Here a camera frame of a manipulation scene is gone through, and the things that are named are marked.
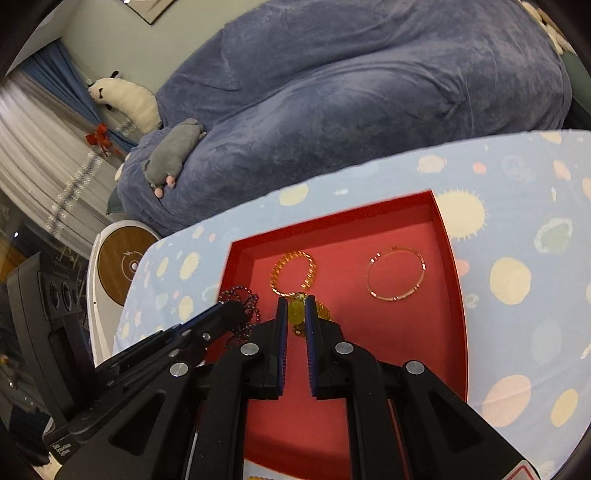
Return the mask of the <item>light blue planet bedsheet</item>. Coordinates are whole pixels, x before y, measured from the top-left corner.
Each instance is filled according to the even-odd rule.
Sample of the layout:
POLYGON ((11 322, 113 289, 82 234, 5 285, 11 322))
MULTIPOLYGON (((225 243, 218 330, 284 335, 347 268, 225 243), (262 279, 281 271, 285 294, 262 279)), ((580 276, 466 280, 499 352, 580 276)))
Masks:
POLYGON ((267 194, 152 246, 121 351, 214 304, 232 243, 429 191, 454 254, 469 404, 544 479, 590 423, 590 135, 488 137, 375 160, 267 194))

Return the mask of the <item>blue grey plush blanket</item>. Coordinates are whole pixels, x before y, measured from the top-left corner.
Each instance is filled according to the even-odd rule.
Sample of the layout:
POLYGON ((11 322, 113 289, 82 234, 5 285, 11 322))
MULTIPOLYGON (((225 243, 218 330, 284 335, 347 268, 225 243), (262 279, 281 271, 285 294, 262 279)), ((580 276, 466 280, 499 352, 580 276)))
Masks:
POLYGON ((517 1, 270 1, 159 88, 162 126, 131 151, 117 192, 167 236, 373 159, 559 129, 571 98, 563 61, 517 1), (188 118, 207 135, 158 199, 144 164, 188 118))

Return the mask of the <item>beige plush toy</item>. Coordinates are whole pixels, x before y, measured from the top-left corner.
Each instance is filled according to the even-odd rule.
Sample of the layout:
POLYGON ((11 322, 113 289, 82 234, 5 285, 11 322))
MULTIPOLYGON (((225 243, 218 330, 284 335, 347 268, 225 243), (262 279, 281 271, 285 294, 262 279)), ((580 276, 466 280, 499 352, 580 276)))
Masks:
POLYGON ((546 31, 554 46, 554 49, 559 55, 564 55, 566 52, 577 55, 573 46, 568 42, 558 26, 546 12, 529 1, 521 1, 521 5, 525 10, 528 11, 529 15, 546 31))

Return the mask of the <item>black speaker box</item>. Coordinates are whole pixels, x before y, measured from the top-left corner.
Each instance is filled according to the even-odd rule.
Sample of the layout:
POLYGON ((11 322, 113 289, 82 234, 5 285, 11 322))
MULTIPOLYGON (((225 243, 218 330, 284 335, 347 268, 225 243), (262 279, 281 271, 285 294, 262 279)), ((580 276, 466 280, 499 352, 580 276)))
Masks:
POLYGON ((27 368, 55 427, 66 426, 88 404, 95 382, 73 272, 39 252, 9 274, 7 290, 27 368))

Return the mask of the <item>rose gold thin bangle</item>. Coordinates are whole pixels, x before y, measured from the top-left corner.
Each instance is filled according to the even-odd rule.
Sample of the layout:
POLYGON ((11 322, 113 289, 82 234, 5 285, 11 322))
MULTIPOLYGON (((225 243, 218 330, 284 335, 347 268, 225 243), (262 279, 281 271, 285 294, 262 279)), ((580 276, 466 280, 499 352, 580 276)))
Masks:
POLYGON ((366 269, 366 287, 373 298, 400 302, 421 288, 427 273, 424 256, 416 249, 393 246, 377 252, 366 269))

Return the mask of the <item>white long plush pillow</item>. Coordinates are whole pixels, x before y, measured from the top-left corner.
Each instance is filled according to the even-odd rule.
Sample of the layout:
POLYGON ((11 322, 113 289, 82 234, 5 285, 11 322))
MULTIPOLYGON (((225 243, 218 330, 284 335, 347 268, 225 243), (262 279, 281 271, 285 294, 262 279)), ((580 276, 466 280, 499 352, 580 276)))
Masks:
POLYGON ((95 103, 120 111, 143 134, 161 126, 154 94, 143 86, 123 79, 118 70, 109 77, 94 81, 87 91, 95 103))

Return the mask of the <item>white round wooden device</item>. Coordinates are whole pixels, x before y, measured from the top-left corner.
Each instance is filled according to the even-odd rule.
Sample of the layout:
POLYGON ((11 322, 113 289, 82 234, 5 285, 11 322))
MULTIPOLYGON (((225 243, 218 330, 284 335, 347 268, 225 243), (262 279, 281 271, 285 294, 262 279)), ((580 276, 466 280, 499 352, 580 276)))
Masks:
POLYGON ((160 237, 148 226, 121 220, 95 238, 87 271, 86 299, 94 365, 111 357, 123 306, 139 263, 160 237))

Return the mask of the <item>red ribbon bow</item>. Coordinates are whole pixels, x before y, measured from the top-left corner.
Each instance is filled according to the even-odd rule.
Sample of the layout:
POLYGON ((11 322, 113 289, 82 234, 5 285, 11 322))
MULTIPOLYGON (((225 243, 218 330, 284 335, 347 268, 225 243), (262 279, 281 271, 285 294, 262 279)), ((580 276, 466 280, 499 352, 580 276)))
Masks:
POLYGON ((111 155, 113 144, 108 136, 108 128, 104 123, 98 124, 92 133, 85 136, 85 140, 89 146, 98 147, 104 156, 111 155))

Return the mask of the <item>white sheer curtain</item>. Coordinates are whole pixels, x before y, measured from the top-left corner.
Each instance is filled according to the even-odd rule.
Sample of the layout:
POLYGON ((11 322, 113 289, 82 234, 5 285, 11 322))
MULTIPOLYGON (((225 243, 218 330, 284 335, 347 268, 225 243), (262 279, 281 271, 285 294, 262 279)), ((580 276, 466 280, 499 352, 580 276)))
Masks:
POLYGON ((1 190, 38 227, 87 257, 115 167, 85 140, 92 124, 14 70, 1 82, 1 190))

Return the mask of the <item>small garnet bead strand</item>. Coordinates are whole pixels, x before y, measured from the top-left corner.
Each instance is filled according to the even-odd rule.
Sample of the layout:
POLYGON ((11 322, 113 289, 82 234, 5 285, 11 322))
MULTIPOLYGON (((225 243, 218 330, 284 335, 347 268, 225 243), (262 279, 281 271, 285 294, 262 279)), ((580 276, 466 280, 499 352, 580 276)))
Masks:
POLYGON ((249 288, 238 285, 221 291, 218 295, 219 303, 235 302, 242 305, 242 313, 239 316, 238 323, 228 334, 224 346, 226 349, 232 349, 242 345, 249 340, 254 325, 260 322, 259 295, 249 288))

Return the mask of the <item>grey mouse plush toy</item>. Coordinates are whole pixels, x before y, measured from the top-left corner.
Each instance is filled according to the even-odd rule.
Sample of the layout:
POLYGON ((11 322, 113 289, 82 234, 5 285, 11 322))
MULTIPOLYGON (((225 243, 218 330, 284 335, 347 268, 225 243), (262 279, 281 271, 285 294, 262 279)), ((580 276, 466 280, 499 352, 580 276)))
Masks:
POLYGON ((195 146, 207 135, 197 119, 188 118, 174 126, 154 148, 144 164, 144 176, 154 195, 161 199, 166 187, 172 189, 183 164, 195 146))

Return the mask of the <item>blue curtain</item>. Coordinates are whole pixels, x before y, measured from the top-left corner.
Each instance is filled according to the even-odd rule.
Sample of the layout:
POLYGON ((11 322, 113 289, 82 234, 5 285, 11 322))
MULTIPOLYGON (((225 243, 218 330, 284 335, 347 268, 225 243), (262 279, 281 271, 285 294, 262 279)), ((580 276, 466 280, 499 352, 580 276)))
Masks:
POLYGON ((74 114, 87 133, 104 123, 104 117, 60 40, 50 42, 32 54, 18 70, 74 114))

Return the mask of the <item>red cardboard box tray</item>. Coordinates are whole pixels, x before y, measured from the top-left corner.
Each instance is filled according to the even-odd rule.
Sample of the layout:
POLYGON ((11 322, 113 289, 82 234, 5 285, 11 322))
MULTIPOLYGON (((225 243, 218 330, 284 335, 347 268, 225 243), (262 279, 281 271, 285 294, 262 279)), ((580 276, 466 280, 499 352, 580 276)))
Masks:
MULTIPOLYGON (((221 278, 259 295, 270 320, 281 291, 296 289, 315 264, 311 294, 328 307, 346 339, 377 359, 419 360, 456 394, 468 394, 467 333, 454 254, 429 191, 327 215, 232 243, 221 278), (393 246, 418 250, 427 273, 417 293, 395 303, 370 296, 366 269, 393 246)), ((263 470, 304 479, 347 479, 346 404, 318 401, 308 383, 303 338, 287 341, 287 379, 276 401, 247 407, 245 459, 263 470)))

